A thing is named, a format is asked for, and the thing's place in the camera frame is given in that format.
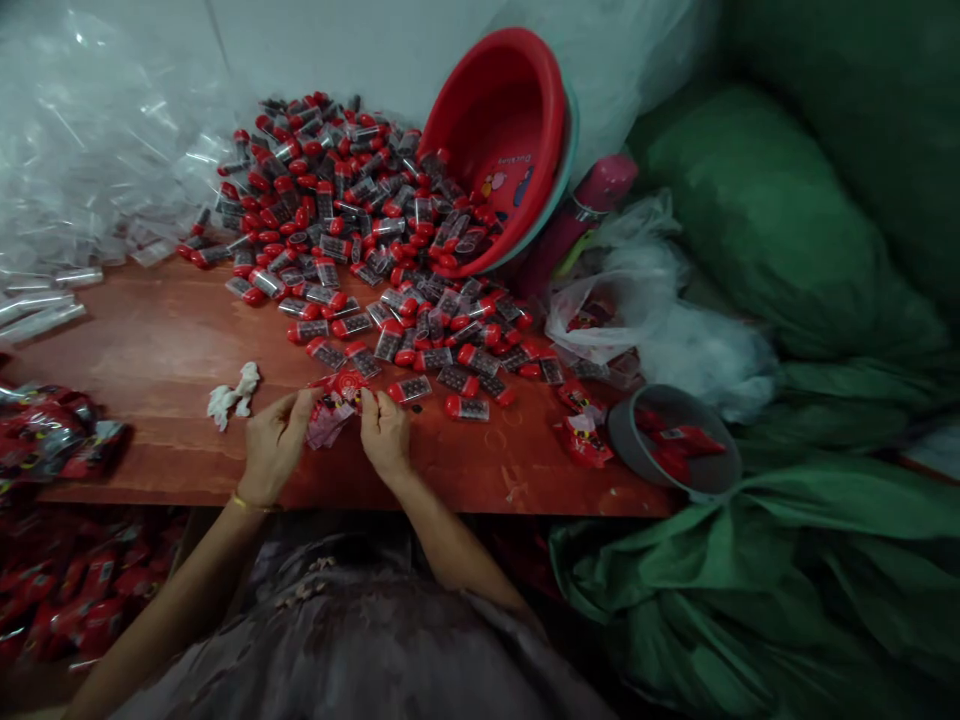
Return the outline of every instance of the woman's left hand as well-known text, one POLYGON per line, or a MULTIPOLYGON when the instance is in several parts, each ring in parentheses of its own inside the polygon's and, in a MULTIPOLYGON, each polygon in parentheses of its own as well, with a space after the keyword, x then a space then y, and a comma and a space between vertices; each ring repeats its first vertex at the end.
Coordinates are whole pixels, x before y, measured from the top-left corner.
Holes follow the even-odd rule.
POLYGON ((300 462, 303 437, 322 390, 301 390, 277 400, 247 423, 247 469, 237 495, 261 507, 277 502, 300 462))

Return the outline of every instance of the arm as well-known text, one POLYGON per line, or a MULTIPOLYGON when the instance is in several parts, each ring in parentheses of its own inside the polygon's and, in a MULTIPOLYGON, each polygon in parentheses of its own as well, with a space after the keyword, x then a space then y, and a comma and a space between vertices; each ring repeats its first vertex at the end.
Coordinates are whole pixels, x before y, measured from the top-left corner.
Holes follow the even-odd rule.
POLYGON ((410 467, 410 419, 385 393, 364 388, 361 438, 374 469, 410 519, 437 582, 469 590, 538 627, 520 593, 483 545, 410 467))
POLYGON ((247 469, 233 502, 220 513, 170 579, 80 688, 65 720, 104 718, 170 658, 209 627, 225 592, 260 546, 269 509, 300 459, 315 393, 302 390, 258 413, 247 425, 247 469))

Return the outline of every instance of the hand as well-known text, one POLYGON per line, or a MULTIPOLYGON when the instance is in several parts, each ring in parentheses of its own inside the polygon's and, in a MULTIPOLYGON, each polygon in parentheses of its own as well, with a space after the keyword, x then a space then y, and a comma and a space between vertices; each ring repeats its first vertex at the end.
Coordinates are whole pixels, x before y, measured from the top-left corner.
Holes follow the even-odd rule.
POLYGON ((374 397, 361 388, 363 417, 360 440, 380 479, 389 485, 412 472, 410 468, 410 418, 390 396, 378 392, 374 397))
POLYGON ((252 505, 277 502, 300 462, 303 436, 320 390, 301 390, 277 400, 247 423, 247 469, 237 495, 252 505))

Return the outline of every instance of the white cotton piece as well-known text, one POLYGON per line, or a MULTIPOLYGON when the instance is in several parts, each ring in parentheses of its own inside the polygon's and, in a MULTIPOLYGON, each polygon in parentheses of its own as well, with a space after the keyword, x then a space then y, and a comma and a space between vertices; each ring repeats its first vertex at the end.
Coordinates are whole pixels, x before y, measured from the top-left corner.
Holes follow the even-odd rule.
POLYGON ((207 415, 213 418, 220 432, 227 429, 230 421, 230 408, 236 405, 234 414, 238 417, 250 417, 250 396, 260 382, 260 372, 255 362, 248 362, 240 368, 240 382, 236 389, 229 385, 220 385, 210 392, 207 415))
POLYGON ((207 404, 207 415, 213 418, 220 432, 227 429, 230 408, 240 399, 229 385, 220 385, 211 391, 210 402, 207 404))

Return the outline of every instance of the woman's right hand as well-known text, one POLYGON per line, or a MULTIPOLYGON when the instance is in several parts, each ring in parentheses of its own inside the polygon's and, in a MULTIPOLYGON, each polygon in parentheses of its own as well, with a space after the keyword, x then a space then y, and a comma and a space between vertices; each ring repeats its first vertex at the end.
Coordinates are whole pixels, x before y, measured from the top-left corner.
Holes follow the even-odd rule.
POLYGON ((384 392, 376 397, 367 388, 363 399, 360 440, 374 470, 387 485, 409 476, 410 418, 384 392))

